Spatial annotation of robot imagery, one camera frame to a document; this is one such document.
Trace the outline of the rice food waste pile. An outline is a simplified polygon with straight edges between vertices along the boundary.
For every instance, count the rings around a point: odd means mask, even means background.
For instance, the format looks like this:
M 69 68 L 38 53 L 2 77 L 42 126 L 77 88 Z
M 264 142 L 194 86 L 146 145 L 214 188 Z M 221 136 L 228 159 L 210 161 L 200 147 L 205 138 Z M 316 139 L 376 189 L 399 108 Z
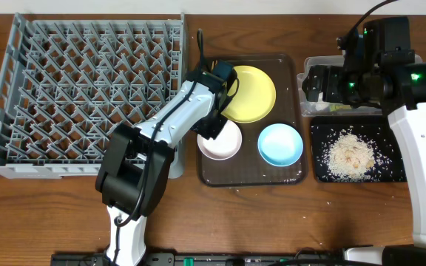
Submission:
M 325 140 L 319 141 L 319 147 L 324 150 L 316 156 L 317 166 L 325 173 L 318 177 L 334 182 L 373 182 L 388 170 L 391 159 L 377 142 L 353 133 L 352 129 L 352 126 L 339 131 L 332 129 Z

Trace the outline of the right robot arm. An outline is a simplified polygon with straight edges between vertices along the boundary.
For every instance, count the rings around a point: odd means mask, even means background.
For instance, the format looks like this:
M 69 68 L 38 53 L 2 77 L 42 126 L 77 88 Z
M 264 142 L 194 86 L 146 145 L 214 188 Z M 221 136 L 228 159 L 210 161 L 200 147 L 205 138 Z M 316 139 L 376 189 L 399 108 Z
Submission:
M 417 61 L 405 16 L 358 22 L 337 40 L 343 55 L 305 60 L 301 89 L 309 103 L 378 108 L 398 144 L 413 212 L 409 245 L 344 251 L 355 265 L 426 265 L 426 63 Z

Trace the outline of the green orange snack wrapper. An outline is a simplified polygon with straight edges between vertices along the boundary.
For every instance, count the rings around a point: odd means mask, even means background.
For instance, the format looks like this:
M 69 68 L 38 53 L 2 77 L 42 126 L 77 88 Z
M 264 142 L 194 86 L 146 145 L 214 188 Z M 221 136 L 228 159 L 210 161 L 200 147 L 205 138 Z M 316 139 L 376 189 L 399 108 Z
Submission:
M 348 110 L 352 110 L 353 108 L 349 105 L 343 104 L 333 104 L 329 106 L 330 112 L 347 112 Z

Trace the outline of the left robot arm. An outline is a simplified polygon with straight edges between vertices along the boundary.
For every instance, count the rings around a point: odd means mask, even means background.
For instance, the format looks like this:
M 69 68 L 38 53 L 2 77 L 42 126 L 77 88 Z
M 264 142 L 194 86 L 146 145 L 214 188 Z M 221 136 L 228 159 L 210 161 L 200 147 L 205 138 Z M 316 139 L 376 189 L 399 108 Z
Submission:
M 178 143 L 189 131 L 216 138 L 227 121 L 222 112 L 233 98 L 229 90 L 238 84 L 232 64 L 198 64 L 179 93 L 153 117 L 134 127 L 122 123 L 115 128 L 95 181 L 112 230 L 105 265 L 142 261 L 146 218 L 166 190 Z

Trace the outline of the light blue bowl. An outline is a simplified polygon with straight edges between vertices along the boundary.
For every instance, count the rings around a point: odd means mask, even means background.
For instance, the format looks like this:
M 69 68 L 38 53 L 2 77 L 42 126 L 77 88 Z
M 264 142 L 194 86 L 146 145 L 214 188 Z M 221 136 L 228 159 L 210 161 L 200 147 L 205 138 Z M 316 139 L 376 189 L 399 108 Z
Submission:
M 301 158 L 303 149 L 300 133 L 284 123 L 265 127 L 257 139 L 260 156 L 271 166 L 287 167 L 295 164 Z

